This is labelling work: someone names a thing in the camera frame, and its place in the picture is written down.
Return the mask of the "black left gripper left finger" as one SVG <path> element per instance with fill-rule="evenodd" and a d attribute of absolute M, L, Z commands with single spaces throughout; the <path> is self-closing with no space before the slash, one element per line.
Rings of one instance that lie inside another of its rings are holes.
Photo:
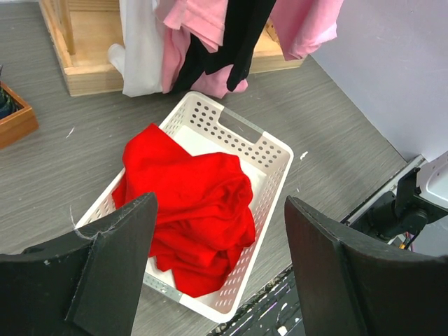
<path fill-rule="evenodd" d="M 146 193 L 57 238 L 1 256 L 2 335 L 130 335 L 155 228 Z"/>

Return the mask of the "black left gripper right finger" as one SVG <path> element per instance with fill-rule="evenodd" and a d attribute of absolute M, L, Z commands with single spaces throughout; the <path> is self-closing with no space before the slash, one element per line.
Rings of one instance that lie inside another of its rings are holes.
<path fill-rule="evenodd" d="M 284 218 L 307 335 L 446 335 L 447 257 L 373 239 L 287 197 Z"/>

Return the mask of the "red t shirt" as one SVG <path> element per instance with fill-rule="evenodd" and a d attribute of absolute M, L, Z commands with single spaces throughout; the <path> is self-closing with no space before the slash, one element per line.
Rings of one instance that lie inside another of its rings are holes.
<path fill-rule="evenodd" d="M 193 298 L 220 289 L 256 240 L 253 191 L 240 159 L 221 152 L 191 155 L 151 124 L 128 142 L 122 161 L 115 207 L 144 193 L 157 197 L 148 254 L 156 267 L 171 271 L 176 288 Z"/>

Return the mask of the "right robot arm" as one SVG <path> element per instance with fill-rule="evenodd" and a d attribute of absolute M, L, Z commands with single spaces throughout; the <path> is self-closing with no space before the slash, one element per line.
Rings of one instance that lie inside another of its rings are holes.
<path fill-rule="evenodd" d="M 396 194 L 387 192 L 367 211 L 369 233 L 380 240 L 410 232 L 416 235 L 429 221 L 429 203 L 420 197 L 417 174 L 413 168 L 398 182 Z"/>

